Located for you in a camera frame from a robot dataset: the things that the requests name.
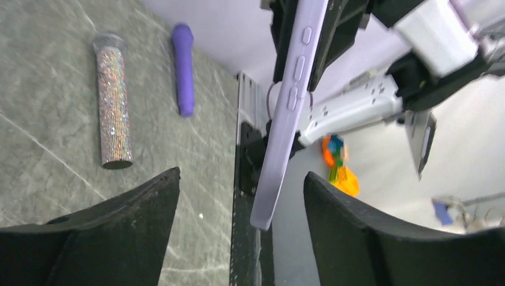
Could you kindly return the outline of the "black phone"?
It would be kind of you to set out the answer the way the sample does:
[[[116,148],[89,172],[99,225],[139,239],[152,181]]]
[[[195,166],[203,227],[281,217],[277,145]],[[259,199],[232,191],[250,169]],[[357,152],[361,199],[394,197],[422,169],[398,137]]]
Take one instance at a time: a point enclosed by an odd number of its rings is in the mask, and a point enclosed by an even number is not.
[[[279,198],[303,108],[328,3],[299,1],[286,55],[283,81],[251,211],[253,227],[268,230]]]

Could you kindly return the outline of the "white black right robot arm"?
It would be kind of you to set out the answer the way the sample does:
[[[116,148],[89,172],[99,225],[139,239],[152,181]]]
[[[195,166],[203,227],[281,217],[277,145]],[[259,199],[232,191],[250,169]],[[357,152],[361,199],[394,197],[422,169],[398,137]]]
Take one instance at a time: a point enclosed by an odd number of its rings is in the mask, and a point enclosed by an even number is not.
[[[411,136],[433,137],[432,108],[475,79],[504,75],[503,1],[271,1],[279,105],[266,126],[273,150],[308,147],[381,121],[404,120]],[[370,18],[408,51],[368,70],[331,100],[303,111],[325,70]]]

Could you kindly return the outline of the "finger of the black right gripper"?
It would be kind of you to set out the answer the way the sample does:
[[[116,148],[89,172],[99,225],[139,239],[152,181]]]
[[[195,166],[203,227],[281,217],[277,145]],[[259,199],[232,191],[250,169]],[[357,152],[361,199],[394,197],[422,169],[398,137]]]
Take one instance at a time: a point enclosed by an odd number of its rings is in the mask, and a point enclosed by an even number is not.
[[[270,9],[273,12],[270,30],[277,53],[273,83],[278,83],[283,79],[297,5],[298,0],[275,0],[270,3]]]
[[[368,0],[328,2],[310,75],[309,91],[315,91],[326,68],[353,45],[368,6]]]

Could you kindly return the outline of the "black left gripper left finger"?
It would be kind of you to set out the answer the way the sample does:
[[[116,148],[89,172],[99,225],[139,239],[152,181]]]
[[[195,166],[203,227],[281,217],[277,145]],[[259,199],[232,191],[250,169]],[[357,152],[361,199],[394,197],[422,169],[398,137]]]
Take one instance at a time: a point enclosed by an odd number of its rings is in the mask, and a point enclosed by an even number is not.
[[[42,225],[1,229],[2,285],[157,285],[180,170]]]

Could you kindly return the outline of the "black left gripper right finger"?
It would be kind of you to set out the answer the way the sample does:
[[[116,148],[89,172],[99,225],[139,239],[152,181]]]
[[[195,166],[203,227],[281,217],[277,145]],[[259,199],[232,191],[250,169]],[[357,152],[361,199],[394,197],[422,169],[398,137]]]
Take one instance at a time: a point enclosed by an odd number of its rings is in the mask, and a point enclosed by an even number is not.
[[[309,172],[304,204],[322,285],[503,285],[504,228],[460,235],[406,222]]]

